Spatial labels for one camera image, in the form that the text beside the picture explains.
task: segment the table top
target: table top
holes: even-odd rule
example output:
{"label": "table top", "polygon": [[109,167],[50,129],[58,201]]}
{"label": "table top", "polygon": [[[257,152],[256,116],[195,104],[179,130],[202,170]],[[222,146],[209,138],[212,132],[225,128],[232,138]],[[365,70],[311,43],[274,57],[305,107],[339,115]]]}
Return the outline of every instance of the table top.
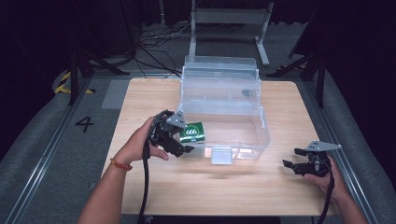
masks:
{"label": "table top", "polygon": [[[134,78],[126,92],[104,170],[116,152],[149,116],[179,104],[180,80]],[[151,157],[147,215],[319,216],[324,194],[283,166],[282,160],[307,162],[294,155],[318,135],[293,82],[263,81],[262,105],[271,143],[258,160],[213,165],[210,159]],[[132,163],[122,201],[123,214],[138,214],[144,191],[142,161]],[[331,204],[328,215],[337,214]]]}

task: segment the forearm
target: forearm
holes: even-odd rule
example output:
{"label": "forearm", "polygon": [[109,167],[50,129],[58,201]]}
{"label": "forearm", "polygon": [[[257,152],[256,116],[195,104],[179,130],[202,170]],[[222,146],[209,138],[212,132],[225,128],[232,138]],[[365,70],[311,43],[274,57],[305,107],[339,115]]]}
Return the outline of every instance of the forearm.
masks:
{"label": "forearm", "polygon": [[93,191],[78,223],[119,223],[126,170],[110,164]]}
{"label": "forearm", "polygon": [[359,207],[353,201],[352,197],[346,195],[345,197],[338,199],[335,204],[338,207],[341,218],[344,224],[368,223],[364,215],[362,214]]}

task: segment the white metal stand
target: white metal stand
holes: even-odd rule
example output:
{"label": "white metal stand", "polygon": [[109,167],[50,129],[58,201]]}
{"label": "white metal stand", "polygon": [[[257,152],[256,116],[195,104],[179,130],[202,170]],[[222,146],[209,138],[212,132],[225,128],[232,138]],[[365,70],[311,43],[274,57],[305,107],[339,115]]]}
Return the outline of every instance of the white metal stand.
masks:
{"label": "white metal stand", "polygon": [[268,28],[268,22],[271,18],[274,3],[269,3],[265,9],[242,9],[242,8],[199,8],[195,6],[195,0],[192,0],[191,7],[191,41],[189,56],[195,56],[197,46],[197,37],[195,33],[196,23],[244,23],[244,24],[261,24],[262,32],[256,36],[256,46],[262,59],[262,65],[268,66],[267,54],[262,44],[265,32]]}

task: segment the bracelet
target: bracelet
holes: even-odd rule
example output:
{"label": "bracelet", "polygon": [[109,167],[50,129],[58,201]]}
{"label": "bracelet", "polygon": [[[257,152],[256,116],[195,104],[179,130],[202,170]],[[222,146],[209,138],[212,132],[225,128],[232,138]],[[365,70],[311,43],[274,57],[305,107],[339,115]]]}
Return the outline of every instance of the bracelet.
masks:
{"label": "bracelet", "polygon": [[117,162],[116,160],[114,160],[113,158],[111,158],[110,160],[111,160],[111,163],[113,165],[115,165],[117,168],[121,168],[121,169],[126,170],[126,171],[132,170],[132,166],[131,165],[121,164],[121,163]]}

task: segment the human arm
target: human arm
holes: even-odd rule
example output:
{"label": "human arm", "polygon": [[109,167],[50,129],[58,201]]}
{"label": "human arm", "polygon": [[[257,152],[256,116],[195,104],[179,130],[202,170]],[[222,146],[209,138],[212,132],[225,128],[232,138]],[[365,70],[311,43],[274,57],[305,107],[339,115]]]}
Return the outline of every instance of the human arm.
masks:
{"label": "human arm", "polygon": [[[343,223],[368,223],[363,213],[350,196],[347,187],[344,184],[341,172],[334,160],[331,157],[329,157],[329,159],[332,164],[332,174],[334,177],[334,189],[332,190],[332,197],[330,200],[338,207]],[[330,174],[326,174],[323,177],[307,174],[304,175],[304,179],[317,185],[324,193],[326,193],[330,182]]]}
{"label": "human arm", "polygon": [[[125,145],[117,152],[114,160],[118,163],[129,165],[133,161],[142,160],[143,145],[149,134],[153,118],[149,118],[143,126],[138,128],[128,139]],[[150,155],[169,159],[166,152],[152,145],[149,146]],[[93,191],[90,199],[85,204],[78,224],[86,223],[119,223],[122,205],[122,195],[127,171],[117,168],[112,163],[106,168],[101,180]]]}

